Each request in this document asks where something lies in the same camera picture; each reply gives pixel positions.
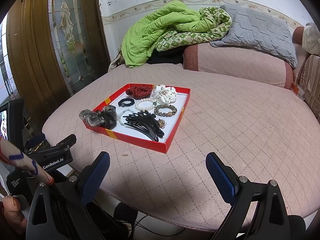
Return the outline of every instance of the wallpaper border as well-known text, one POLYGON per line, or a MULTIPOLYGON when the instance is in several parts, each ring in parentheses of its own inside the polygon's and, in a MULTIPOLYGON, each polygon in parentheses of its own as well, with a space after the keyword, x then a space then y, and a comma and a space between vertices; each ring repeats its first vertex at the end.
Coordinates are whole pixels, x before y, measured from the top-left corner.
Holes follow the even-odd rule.
MULTIPOLYGON (((102 17, 103 24, 110 24, 113 22, 116 22, 118 20, 127 18, 129 16, 132 16, 134 14, 139 14, 142 12, 148 12, 148 11, 153 11, 155 9, 160 8, 164 4, 171 2, 174 0, 153 0, 149 2, 145 2, 139 5, 132 6, 130 8, 127 8, 125 10, 119 11, 111 16, 108 17, 102 17)), ((179 0, 186 5, 191 5, 191 4, 201 4, 204 7, 219 7, 223 4, 238 4, 240 6, 252 8, 252 9, 257 9, 261 12, 268 13, 272 16, 278 17, 279 19, 283 19, 287 22, 289 27, 295 29, 298 26, 302 26, 299 22, 296 20, 290 18, 289 16, 283 14, 282 12, 279 12, 277 10, 274 10, 268 6, 249 1, 249 0, 179 0)))

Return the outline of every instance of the hand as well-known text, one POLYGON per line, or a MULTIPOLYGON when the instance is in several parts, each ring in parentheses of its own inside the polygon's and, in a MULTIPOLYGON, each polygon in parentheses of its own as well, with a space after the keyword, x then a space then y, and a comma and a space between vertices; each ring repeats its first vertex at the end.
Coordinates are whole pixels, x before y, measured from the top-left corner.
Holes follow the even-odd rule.
POLYGON ((21 212, 21 206, 17 198, 5 196, 2 200, 4 217, 17 234, 24 234, 27 228, 27 220, 21 212))

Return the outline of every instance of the green quilt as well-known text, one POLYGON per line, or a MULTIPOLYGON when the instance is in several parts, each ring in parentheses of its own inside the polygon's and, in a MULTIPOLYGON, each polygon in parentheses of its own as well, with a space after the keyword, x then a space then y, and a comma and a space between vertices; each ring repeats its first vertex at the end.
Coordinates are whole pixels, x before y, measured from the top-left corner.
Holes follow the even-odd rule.
POLYGON ((202 8, 198 12, 180 1, 172 1, 129 28, 122 41, 122 55, 127 66, 138 67, 146 63, 158 43, 157 50, 163 51, 219 40, 229 30, 231 21, 220 8, 202 8))

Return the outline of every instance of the gray pillow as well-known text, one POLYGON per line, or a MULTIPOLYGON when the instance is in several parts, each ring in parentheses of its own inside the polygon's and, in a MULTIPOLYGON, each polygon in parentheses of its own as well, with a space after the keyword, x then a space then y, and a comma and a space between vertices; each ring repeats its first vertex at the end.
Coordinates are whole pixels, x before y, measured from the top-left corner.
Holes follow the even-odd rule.
POLYGON ((241 46, 271 54, 285 60, 292 67, 297 65, 296 50, 289 27, 284 20, 240 5, 222 5, 233 19, 229 32, 212 47, 241 46))

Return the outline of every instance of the bolt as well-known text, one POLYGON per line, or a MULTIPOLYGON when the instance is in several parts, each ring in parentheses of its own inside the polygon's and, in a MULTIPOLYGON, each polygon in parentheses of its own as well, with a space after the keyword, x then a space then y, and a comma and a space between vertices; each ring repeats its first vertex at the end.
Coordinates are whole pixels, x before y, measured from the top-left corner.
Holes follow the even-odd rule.
POLYGON ((78 179, 78 177, 75 176, 75 175, 73 175, 73 176, 71 176, 71 177, 69 178, 69 181, 70 181, 70 182, 75 182, 77 179, 78 179))
POLYGON ((243 183, 246 183, 246 182, 248 181, 248 178, 245 177, 245 176, 240 176, 240 177, 239 177, 239 180, 240 180, 241 182, 243 182, 243 183))
POLYGON ((278 185, 278 183, 275 181, 275 180, 270 180, 270 184, 272 185, 272 186, 277 186, 278 185))

